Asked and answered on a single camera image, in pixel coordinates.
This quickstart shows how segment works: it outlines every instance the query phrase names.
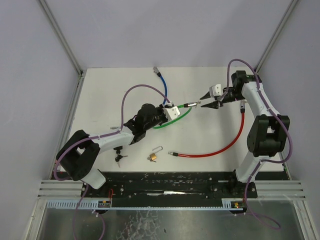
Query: metal connector plug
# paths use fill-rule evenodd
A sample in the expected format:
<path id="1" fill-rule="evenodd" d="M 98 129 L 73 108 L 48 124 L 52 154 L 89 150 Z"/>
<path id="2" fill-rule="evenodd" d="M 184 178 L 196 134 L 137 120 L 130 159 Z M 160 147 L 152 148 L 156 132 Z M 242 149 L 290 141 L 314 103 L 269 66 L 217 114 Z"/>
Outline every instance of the metal connector plug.
<path id="1" fill-rule="evenodd" d="M 197 107 L 198 104 L 200 104 L 200 103 L 201 103 L 201 101 L 192 101 L 192 102 L 188 102 L 188 103 L 183 104 L 183 107 L 184 108 Z"/>
<path id="2" fill-rule="evenodd" d="M 245 100 L 241 100 L 240 101 L 240 113 L 244 113 L 246 111 L 246 101 Z"/>
<path id="3" fill-rule="evenodd" d="M 155 66 L 153 68 L 153 72 L 158 76 L 158 77 L 161 77 L 161 72 L 158 70 L 158 68 Z"/>

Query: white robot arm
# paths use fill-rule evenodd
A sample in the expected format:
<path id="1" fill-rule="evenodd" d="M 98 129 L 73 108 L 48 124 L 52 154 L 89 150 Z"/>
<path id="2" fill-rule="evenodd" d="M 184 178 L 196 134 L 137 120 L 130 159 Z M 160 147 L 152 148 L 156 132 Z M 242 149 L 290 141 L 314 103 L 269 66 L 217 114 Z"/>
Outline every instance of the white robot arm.
<path id="1" fill-rule="evenodd" d="M 287 136 L 269 110 L 271 109 L 281 119 L 286 129 L 289 128 L 290 120 L 288 116 L 281 116 L 273 107 L 263 89 L 263 84 L 260 79 L 259 90 L 254 76 L 247 75 L 246 71 L 236 71 L 231 76 L 231 79 L 232 87 L 229 87 L 228 93 L 222 100 L 219 99 L 222 91 L 219 90 L 221 85 L 218 84 L 210 87 L 209 92 L 200 98 L 201 100 L 215 98 L 216 101 L 202 105 L 201 107 L 218 109 L 225 103 L 244 99 L 248 102 L 255 120 L 247 137 L 248 152 L 242 164 L 235 170 L 235 175 L 237 181 L 246 183 L 254 169 L 260 163 L 259 169 L 250 180 L 252 182 L 264 164 L 261 160 L 268 160 L 276 155 L 276 153 L 282 152 L 286 144 Z M 265 98 L 269 108 L 267 108 L 262 101 L 258 91 L 261 92 Z"/>
<path id="2" fill-rule="evenodd" d="M 103 134 L 87 134 L 83 130 L 76 131 L 58 152 L 56 159 L 58 160 L 71 146 L 76 145 L 65 153 L 60 164 L 74 181 L 81 180 L 94 189 L 99 189 L 106 182 L 104 175 L 93 167 L 99 154 L 117 147 L 135 144 L 146 136 L 147 130 L 174 120 L 179 115 L 178 107 L 172 103 L 158 107 L 146 103 L 142 105 L 136 116 L 118 130 L 114 129 Z"/>

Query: white enclosure wall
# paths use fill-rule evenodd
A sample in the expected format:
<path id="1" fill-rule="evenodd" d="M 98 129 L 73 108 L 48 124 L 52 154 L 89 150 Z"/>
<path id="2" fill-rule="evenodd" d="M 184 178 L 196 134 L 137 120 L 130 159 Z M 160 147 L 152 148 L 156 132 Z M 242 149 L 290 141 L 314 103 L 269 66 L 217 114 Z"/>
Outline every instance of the white enclosure wall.
<path id="1" fill-rule="evenodd" d="M 274 106 L 289 115 L 292 175 L 304 183 L 320 226 L 320 1 L 300 1 L 260 73 Z"/>
<path id="2" fill-rule="evenodd" d="M 36 0 L 0 3 L 0 233 L 20 240 L 77 74 Z"/>
<path id="3" fill-rule="evenodd" d="M 83 69 L 257 64 L 291 0 L 47 0 Z"/>

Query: metal rod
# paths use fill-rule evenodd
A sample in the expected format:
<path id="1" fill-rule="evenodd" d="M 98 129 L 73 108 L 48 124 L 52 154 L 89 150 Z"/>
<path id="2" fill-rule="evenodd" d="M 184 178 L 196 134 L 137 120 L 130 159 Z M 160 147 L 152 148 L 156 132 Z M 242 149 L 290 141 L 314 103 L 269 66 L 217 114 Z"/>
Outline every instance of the metal rod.
<path id="1" fill-rule="evenodd" d="M 65 36 L 63 35 L 52 11 L 49 8 L 49 5 L 47 4 L 46 0 L 38 0 L 43 12 L 45 13 L 45 15 L 47 16 L 47 19 L 50 23 L 50 25 L 52 26 L 52 29 L 54 31 L 54 33 L 56 34 L 58 40 L 60 41 L 65 53 L 67 54 L 69 60 L 71 61 L 74 70 L 77 72 L 78 75 L 81 75 L 81 73 L 83 72 L 83 70 L 81 69 L 81 66 L 79 65 L 75 55 L 73 54 L 69 44 L 66 41 Z"/>
<path id="2" fill-rule="evenodd" d="M 269 53 L 271 52 L 271 50 L 273 49 L 273 46 L 275 45 L 275 42 L 277 41 L 277 39 L 279 38 L 281 32 L 283 31 L 289 17 L 292 15 L 293 11 L 295 10 L 296 6 L 298 5 L 298 3 L 300 2 L 300 0 L 292 0 L 289 4 L 289 6 L 287 7 L 284 15 L 282 16 L 278 26 L 276 27 L 271 39 L 269 40 L 262 56 L 260 57 L 256 67 L 254 68 L 255 71 L 258 73 L 263 64 L 265 63 Z"/>
<path id="3" fill-rule="evenodd" d="M 55 162 L 56 162 L 55 157 L 56 157 L 57 152 L 63 147 L 63 145 L 68 140 L 69 133 L 70 133 L 70 130 L 71 130 L 71 125 L 72 125 L 72 122 L 74 120 L 74 116 L 76 114 L 76 109 L 77 109 L 78 101 L 79 101 L 79 98 L 80 98 L 80 93 L 81 93 L 81 90 L 82 90 L 82 86 L 84 84 L 85 74 L 86 74 L 86 72 L 84 72 L 82 74 L 82 76 L 78 80 L 77 85 L 74 88 L 74 91 L 73 91 L 73 94 L 72 94 L 72 99 L 71 99 L 71 102 L 70 102 L 70 105 L 69 105 L 69 110 L 67 112 L 67 115 L 66 115 L 66 118 L 65 118 L 65 121 L 64 121 L 64 124 L 63 124 L 60 140 L 58 142 L 57 149 L 54 152 L 52 165 L 51 165 L 51 168 L 50 168 L 49 173 L 48 173 L 48 179 L 50 179 L 50 177 L 52 175 L 52 171 L 54 170 L 54 166 L 55 166 Z"/>

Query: white table surface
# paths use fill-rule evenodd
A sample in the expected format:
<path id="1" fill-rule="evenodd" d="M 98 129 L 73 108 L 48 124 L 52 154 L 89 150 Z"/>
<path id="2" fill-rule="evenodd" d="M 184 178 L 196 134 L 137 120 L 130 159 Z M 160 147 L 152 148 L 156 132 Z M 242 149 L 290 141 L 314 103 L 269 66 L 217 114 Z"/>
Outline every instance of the white table surface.
<path id="1" fill-rule="evenodd" d="M 198 101 L 210 86 L 226 86 L 226 67 L 167 67 L 159 68 L 168 87 L 168 98 L 175 105 Z M 230 73 L 246 70 L 232 67 Z M 137 84 L 148 84 L 164 92 L 162 81 L 152 68 L 89 68 L 86 72 L 70 136 L 77 130 L 86 133 L 103 133 L 121 122 L 121 101 L 125 92 Z M 158 106 L 162 96 L 152 89 L 139 87 L 131 91 L 124 104 L 124 122 L 127 122 L 145 103 Z M 187 108 L 181 108 L 183 114 Z M 210 153 L 228 145 L 237 135 L 241 114 L 239 102 L 225 104 L 220 109 L 194 108 L 183 119 L 161 128 L 150 129 L 140 142 L 123 146 L 120 166 L 115 162 L 116 151 L 100 154 L 94 166 L 102 172 L 224 172 L 233 171 L 247 154 L 247 135 L 254 116 L 246 104 L 245 124 L 241 137 L 227 151 L 205 158 L 183 158 L 168 155 L 178 153 Z M 158 146 L 155 162 L 147 160 L 152 149 Z M 262 171 L 282 171 L 281 164 L 266 163 Z"/>

